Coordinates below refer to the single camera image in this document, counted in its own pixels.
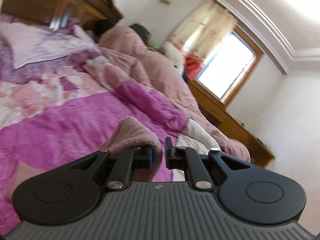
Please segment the pink knit cardigan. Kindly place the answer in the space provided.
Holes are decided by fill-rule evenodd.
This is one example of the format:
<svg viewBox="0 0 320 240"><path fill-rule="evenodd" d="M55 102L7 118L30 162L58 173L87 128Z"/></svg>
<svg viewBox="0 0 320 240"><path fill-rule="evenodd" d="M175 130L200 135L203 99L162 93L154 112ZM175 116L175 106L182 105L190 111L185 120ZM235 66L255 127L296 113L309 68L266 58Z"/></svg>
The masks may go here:
<svg viewBox="0 0 320 240"><path fill-rule="evenodd" d="M116 154L128 147L150 146L153 150L151 168L138 169L133 173L134 181L152 181L162 163L161 143L155 133L132 116L122 119L110 139L99 148L100 151L110 151Z"/></svg>

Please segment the patchwork magenta white bedspread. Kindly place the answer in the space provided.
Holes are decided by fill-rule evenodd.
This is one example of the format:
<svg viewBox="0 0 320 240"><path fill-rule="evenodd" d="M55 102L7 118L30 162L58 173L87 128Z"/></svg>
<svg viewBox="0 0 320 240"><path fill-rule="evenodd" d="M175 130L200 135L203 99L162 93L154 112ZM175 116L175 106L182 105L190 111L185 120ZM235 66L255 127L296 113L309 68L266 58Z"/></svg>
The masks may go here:
<svg viewBox="0 0 320 240"><path fill-rule="evenodd" d="M204 145L185 129L189 118L161 92L134 79L136 65L114 64L110 54L43 73L24 85L1 82L1 234L20 223L12 205L27 178L97 151L132 116L164 140ZM153 180L170 181L164 158Z"/></svg>

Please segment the white plush toy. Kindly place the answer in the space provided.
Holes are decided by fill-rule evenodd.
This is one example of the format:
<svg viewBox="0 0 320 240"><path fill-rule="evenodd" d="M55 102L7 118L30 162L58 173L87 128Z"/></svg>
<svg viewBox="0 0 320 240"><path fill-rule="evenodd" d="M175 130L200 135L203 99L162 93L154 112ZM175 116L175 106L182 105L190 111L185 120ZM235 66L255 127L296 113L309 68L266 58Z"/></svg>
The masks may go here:
<svg viewBox="0 0 320 240"><path fill-rule="evenodd" d="M161 52L176 68L182 76L184 73L185 58L184 55L170 42L164 42L161 46Z"/></svg>

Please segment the dusty pink quilt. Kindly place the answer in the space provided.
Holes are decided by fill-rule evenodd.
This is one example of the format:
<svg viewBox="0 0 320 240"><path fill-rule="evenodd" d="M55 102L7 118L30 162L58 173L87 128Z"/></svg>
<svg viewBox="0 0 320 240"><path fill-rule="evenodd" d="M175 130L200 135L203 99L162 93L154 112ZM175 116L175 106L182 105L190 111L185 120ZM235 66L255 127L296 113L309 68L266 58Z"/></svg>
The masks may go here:
<svg viewBox="0 0 320 240"><path fill-rule="evenodd" d="M190 118L185 129L190 137L205 148L221 148L222 152L251 162L248 149L239 141L226 137L201 113L188 85L171 62L162 54L148 50L140 36L130 27L116 25L101 35L99 46L110 54L110 60L124 66L126 61L136 65L134 79L164 94L180 111Z"/></svg>

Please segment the floral cream curtain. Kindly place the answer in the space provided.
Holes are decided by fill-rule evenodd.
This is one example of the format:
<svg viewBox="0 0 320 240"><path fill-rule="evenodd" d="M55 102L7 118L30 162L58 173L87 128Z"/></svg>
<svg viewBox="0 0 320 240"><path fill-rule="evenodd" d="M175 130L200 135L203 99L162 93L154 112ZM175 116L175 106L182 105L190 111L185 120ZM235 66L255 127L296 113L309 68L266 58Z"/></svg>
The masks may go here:
<svg viewBox="0 0 320 240"><path fill-rule="evenodd" d="M206 58L230 34L237 21L219 3L205 0L175 28L168 41L184 55L184 71L189 80L197 77Z"/></svg>

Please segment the lilac floral pillow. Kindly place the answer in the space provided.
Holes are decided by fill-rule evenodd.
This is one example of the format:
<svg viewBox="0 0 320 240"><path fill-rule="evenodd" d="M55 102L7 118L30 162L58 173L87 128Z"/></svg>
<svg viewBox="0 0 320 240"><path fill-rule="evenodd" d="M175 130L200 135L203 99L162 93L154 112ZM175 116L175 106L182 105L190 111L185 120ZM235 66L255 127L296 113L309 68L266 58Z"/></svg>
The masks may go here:
<svg viewBox="0 0 320 240"><path fill-rule="evenodd" d="M2 81L21 85L45 72L82 64L101 54L76 18L65 27L52 30L1 14Z"/></svg>

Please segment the dark wooden headboard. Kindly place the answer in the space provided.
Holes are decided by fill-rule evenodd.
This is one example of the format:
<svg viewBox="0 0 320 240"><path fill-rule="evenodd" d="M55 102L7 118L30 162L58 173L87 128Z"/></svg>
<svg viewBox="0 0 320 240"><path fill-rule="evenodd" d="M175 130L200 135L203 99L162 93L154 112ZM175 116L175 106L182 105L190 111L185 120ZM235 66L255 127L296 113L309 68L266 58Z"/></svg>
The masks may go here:
<svg viewBox="0 0 320 240"><path fill-rule="evenodd" d="M72 18L86 30L97 20L116 24L123 18L113 0L3 0L1 11L23 23L47 25L53 30L65 27Z"/></svg>

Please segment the window with wooden frame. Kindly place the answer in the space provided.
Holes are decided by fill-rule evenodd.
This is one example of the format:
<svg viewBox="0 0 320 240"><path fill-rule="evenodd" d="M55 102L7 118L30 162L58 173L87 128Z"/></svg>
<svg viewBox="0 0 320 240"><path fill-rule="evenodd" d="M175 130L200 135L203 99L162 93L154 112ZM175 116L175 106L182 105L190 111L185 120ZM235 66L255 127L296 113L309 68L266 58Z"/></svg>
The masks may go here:
<svg viewBox="0 0 320 240"><path fill-rule="evenodd" d="M247 81L264 52L236 26L204 61L195 80L224 105L228 105Z"/></svg>

